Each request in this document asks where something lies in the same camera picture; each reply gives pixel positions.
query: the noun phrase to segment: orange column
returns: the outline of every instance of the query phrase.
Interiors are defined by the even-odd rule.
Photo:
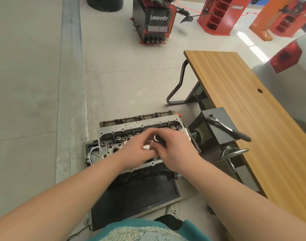
[[[282,13],[279,10],[289,5],[292,1],[293,0],[269,0],[249,29],[264,41],[272,40],[272,36],[268,33],[268,29]]]

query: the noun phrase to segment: wooden table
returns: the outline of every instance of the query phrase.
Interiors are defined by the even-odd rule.
[[[250,149],[245,163],[267,198],[306,222],[306,134],[238,53],[184,55],[212,105],[224,107],[239,131],[252,138],[237,144]]]

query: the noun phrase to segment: car tail light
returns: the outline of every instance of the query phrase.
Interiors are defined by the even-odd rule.
[[[276,73],[280,73],[297,64],[301,54],[302,50],[294,40],[270,59],[271,66]]]

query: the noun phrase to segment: table leg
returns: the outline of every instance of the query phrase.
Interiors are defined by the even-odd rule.
[[[174,88],[174,90],[172,90],[172,92],[168,95],[167,97],[167,103],[169,105],[179,105],[179,104],[185,104],[185,103],[192,103],[192,102],[196,102],[195,97],[193,96],[194,91],[196,90],[196,88],[199,86],[199,82],[196,83],[196,85],[194,86],[194,88],[192,89],[192,91],[190,92],[189,96],[183,100],[183,101],[170,101],[170,99],[172,98],[172,96],[174,96],[174,94],[181,88],[182,83],[183,83],[183,77],[184,77],[184,72],[185,72],[185,68],[186,65],[189,62],[187,60],[184,61],[184,63],[182,64],[182,69],[181,69],[181,74],[180,74],[180,81],[179,84]]]

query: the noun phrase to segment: tile floor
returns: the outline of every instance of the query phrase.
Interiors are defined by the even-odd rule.
[[[0,216],[55,183],[61,11],[62,0],[0,0]],[[145,46],[131,15],[132,0],[124,0],[116,13],[99,12],[81,0],[90,139],[97,138],[100,121],[157,111],[175,110],[190,123],[199,113],[196,103],[166,105],[184,50],[235,51],[253,67],[294,39],[261,41],[248,29],[253,14],[241,17],[231,36],[206,34],[196,21],[180,24],[177,15],[167,44]],[[253,53],[252,46],[262,53]],[[196,81],[188,66],[173,99],[186,98]],[[205,206],[199,196],[188,199],[181,203],[180,217],[200,223],[203,232],[219,240]]]

